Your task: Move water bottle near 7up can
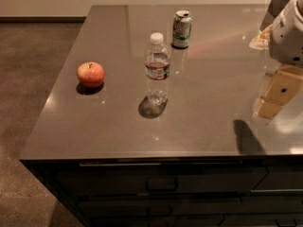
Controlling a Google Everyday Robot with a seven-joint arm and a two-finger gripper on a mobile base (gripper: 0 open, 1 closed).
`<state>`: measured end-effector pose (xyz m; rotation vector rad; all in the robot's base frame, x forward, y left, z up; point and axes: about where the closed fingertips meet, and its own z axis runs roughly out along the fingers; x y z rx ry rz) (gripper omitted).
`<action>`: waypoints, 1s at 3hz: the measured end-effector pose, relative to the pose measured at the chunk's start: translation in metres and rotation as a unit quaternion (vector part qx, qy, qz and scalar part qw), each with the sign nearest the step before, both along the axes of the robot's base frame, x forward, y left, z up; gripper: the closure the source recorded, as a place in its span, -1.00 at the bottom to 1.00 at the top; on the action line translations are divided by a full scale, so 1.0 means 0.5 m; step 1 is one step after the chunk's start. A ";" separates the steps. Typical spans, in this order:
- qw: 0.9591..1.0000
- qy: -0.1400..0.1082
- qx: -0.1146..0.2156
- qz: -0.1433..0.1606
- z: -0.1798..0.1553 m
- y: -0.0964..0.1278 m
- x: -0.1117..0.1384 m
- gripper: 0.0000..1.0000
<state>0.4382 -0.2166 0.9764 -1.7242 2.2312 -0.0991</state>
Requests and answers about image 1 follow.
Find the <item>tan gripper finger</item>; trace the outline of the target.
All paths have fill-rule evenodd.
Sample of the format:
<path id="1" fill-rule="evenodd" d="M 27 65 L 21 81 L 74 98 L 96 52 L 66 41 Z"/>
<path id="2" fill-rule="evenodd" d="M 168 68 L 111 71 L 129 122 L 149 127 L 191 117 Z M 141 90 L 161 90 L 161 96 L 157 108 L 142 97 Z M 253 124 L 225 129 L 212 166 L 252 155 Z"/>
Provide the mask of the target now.
<path id="1" fill-rule="evenodd" d="M 274 73 L 266 73 L 253 106 L 256 124 L 269 124 L 303 89 L 303 68 L 282 64 Z"/>

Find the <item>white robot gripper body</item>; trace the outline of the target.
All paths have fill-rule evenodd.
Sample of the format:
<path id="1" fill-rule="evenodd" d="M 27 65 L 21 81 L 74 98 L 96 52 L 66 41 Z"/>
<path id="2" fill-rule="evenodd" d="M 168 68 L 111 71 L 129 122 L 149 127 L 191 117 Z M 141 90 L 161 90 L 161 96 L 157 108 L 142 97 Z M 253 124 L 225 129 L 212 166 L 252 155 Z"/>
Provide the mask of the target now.
<path id="1" fill-rule="evenodd" d="M 290 0 L 273 21 L 269 53 L 281 63 L 303 66 L 303 0 Z"/>

